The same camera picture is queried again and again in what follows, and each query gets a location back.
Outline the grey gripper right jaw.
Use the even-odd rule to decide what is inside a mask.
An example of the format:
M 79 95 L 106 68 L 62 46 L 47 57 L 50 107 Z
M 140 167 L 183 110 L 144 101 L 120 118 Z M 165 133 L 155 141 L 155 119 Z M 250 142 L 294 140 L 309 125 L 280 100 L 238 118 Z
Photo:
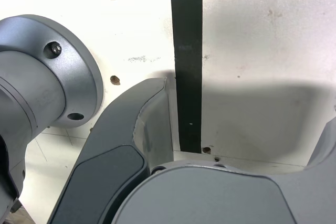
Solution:
M 335 223 L 335 120 L 302 171 L 175 166 L 134 189 L 113 223 Z

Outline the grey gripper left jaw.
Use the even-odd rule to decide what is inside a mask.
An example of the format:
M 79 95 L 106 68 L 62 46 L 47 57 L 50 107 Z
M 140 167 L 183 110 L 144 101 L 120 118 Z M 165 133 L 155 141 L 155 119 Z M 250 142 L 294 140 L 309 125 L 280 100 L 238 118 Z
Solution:
M 146 79 L 122 93 L 99 116 L 49 223 L 111 223 L 151 169 L 172 160 L 166 79 Z

